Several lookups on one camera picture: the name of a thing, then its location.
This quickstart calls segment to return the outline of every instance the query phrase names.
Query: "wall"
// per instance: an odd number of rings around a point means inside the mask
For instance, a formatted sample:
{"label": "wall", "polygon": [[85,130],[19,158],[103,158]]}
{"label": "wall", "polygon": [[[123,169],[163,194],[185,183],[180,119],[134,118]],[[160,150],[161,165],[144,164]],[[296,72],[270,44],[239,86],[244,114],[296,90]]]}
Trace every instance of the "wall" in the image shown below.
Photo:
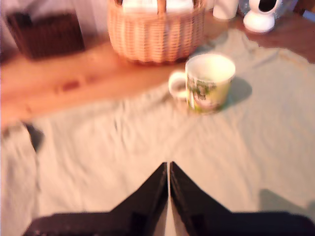
{"label": "wall", "polygon": [[[83,34],[96,34],[107,31],[107,0],[40,0],[41,4],[32,18],[59,10],[75,10]],[[11,10],[25,9],[33,0],[1,0],[1,52],[16,48],[6,26],[4,15]]]}

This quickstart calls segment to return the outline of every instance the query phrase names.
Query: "black object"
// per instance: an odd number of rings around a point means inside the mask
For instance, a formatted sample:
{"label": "black object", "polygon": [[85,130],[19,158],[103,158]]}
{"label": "black object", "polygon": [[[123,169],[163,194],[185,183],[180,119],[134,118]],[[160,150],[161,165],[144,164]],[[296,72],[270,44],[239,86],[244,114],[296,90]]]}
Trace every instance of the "black object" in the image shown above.
{"label": "black object", "polygon": [[258,8],[262,12],[271,11],[276,6],[277,1],[279,0],[260,0]]}
{"label": "black object", "polygon": [[110,212],[55,214],[34,220],[24,236],[151,236],[168,199],[167,164]]}
{"label": "black object", "polygon": [[307,217],[287,212],[232,213],[170,164],[171,198],[190,236],[315,236]]}
{"label": "black object", "polygon": [[44,134],[40,130],[36,129],[33,125],[23,123],[23,125],[26,127],[30,134],[31,138],[31,144],[35,150],[35,152],[38,152],[40,145],[42,144]]}

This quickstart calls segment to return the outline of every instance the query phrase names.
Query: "printed design on mug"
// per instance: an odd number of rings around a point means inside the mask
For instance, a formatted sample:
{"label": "printed design on mug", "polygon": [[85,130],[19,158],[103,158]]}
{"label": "printed design on mug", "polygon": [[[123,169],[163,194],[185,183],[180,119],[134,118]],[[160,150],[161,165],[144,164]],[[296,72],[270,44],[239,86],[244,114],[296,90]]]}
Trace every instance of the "printed design on mug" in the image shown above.
{"label": "printed design on mug", "polygon": [[210,98],[211,92],[217,88],[215,83],[192,79],[188,76],[187,88],[189,91],[189,106],[196,111],[207,111],[219,105],[218,102],[213,102]]}

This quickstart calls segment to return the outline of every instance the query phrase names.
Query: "wrinkled fabric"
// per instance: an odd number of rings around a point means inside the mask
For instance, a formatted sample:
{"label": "wrinkled fabric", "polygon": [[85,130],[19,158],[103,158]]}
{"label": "wrinkled fabric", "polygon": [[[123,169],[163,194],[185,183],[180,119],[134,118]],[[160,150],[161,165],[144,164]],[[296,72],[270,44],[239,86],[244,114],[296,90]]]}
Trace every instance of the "wrinkled fabric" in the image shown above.
{"label": "wrinkled fabric", "polygon": [[[37,153],[22,151],[31,149],[25,130],[2,137],[4,235],[55,212],[109,211],[163,161],[175,161],[231,211],[288,210],[315,220],[315,66],[235,29],[196,53],[208,51],[236,63],[220,112],[185,113],[164,84],[34,120],[44,136]],[[174,234],[169,205],[165,235]]]}

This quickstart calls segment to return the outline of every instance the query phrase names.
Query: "dark item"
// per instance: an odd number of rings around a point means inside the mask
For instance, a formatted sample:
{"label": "dark item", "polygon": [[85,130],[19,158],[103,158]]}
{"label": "dark item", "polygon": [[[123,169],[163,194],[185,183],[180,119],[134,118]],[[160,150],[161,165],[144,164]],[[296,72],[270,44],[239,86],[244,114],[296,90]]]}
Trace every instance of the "dark item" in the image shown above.
{"label": "dark item", "polygon": [[293,12],[303,16],[305,10],[315,13],[315,0],[299,0],[297,1]]}
{"label": "dark item", "polygon": [[34,220],[24,236],[152,236],[168,199],[167,164],[110,212],[55,214]]}
{"label": "dark item", "polygon": [[287,212],[233,213],[170,164],[171,198],[190,236],[315,236],[307,217]]}
{"label": "dark item", "polygon": [[22,54],[30,59],[83,51],[84,42],[75,13],[60,13],[32,22],[29,14],[7,15],[11,34]]}

